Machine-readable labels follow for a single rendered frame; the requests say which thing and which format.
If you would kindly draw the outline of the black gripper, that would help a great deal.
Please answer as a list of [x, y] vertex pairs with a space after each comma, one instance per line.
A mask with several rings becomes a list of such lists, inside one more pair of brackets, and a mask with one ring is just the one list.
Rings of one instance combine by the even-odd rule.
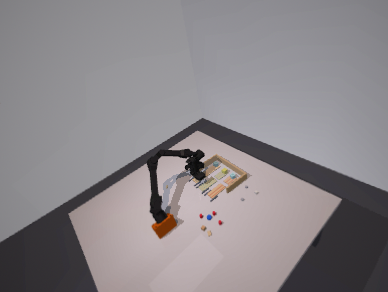
[[188, 170], [190, 168], [190, 174], [197, 180], [201, 181], [206, 177], [203, 172], [198, 171], [198, 164], [195, 167], [190, 167], [189, 164], [185, 166], [185, 169]]

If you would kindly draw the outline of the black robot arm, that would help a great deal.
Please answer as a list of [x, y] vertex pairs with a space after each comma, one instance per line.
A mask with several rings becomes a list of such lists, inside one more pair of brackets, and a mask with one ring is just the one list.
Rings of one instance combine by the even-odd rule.
[[[147, 166], [150, 171], [150, 182], [151, 182], [151, 198], [150, 198], [150, 213], [152, 213], [156, 223], [161, 223], [168, 216], [164, 210], [162, 210], [162, 196], [158, 193], [158, 183], [157, 183], [157, 166], [158, 160], [161, 156], [177, 156], [180, 158], [188, 158], [186, 163], [189, 164], [190, 167], [195, 167], [197, 164], [198, 171], [201, 168], [204, 168], [204, 163], [199, 162], [205, 154], [201, 150], [197, 150], [196, 152], [191, 151], [190, 149], [183, 150], [159, 150], [155, 156], [150, 157], [147, 160]], [[191, 157], [192, 156], [192, 157]]]

